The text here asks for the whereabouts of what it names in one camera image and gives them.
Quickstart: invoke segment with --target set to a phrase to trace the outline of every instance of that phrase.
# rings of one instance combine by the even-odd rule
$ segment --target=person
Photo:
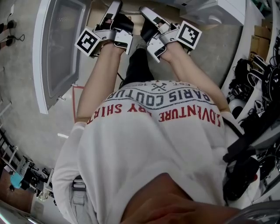
[[[0,34],[2,33],[2,32],[4,32],[5,30],[7,30],[7,29],[13,29],[13,28],[16,28],[16,26],[17,26],[17,23],[14,21],[14,20],[11,20],[11,21],[9,21],[8,23],[7,23],[7,25],[4,25],[4,23],[1,23],[0,24]],[[5,46],[11,46],[12,44],[14,44],[15,43],[15,41],[16,41],[16,38],[14,37],[14,36],[8,36],[7,38],[5,38],[5,39],[7,39],[6,41],[3,41],[3,42],[0,42],[0,50],[3,48],[3,47],[5,47]]]
[[[82,92],[52,177],[60,212],[71,223],[224,223],[239,210],[224,206],[222,157],[238,137],[223,119],[242,132],[226,98],[178,42],[161,55],[178,81],[154,80],[139,44],[114,92],[123,52],[106,44]]]

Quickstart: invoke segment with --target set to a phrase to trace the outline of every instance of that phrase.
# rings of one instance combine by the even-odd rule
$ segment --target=power cord
[[[11,15],[12,15],[12,13],[10,13],[9,16],[8,16],[8,18],[7,18],[7,24],[8,24],[8,22],[9,22],[9,17],[10,17]],[[16,40],[19,40],[19,41],[22,41],[22,42],[25,40],[25,35],[24,35],[24,34],[21,35],[20,38],[17,38],[16,36],[12,35],[10,29],[9,29],[9,32],[10,32],[10,36],[7,36],[6,38],[13,38],[13,37],[14,37]]]

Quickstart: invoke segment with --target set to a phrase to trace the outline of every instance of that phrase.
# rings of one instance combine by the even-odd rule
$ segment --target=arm
[[[113,43],[106,44],[80,97],[76,122],[87,122],[97,107],[115,88],[119,62],[123,49]]]
[[[170,63],[180,81],[193,84],[207,93],[220,112],[230,112],[220,88],[193,62],[179,43],[168,44],[167,51],[161,57]]]

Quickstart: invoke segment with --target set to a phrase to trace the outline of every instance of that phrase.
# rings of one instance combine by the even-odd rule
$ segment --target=person's left arm
[[[98,106],[114,91],[121,54],[113,43],[100,51],[96,65],[80,97],[76,122],[87,122]]]

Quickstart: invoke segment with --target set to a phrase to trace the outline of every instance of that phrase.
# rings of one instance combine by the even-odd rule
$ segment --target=gray floor
[[[12,0],[0,0],[0,22],[6,22]],[[49,115],[39,113],[32,74],[32,42],[35,20],[40,0],[17,0],[11,19],[18,22],[16,36],[25,34],[24,42],[0,50],[0,92],[5,103],[12,101],[11,110],[5,114],[4,128],[13,144],[36,163],[54,167],[58,153],[65,139],[58,133],[69,135],[73,126],[72,95],[69,91],[66,101],[59,101]],[[240,27],[218,26],[203,31],[201,40],[192,52],[195,62],[220,85],[231,65],[239,42]],[[128,56],[122,57],[120,74],[124,77]],[[175,79],[166,63],[160,66],[149,57],[149,65],[156,79]]]

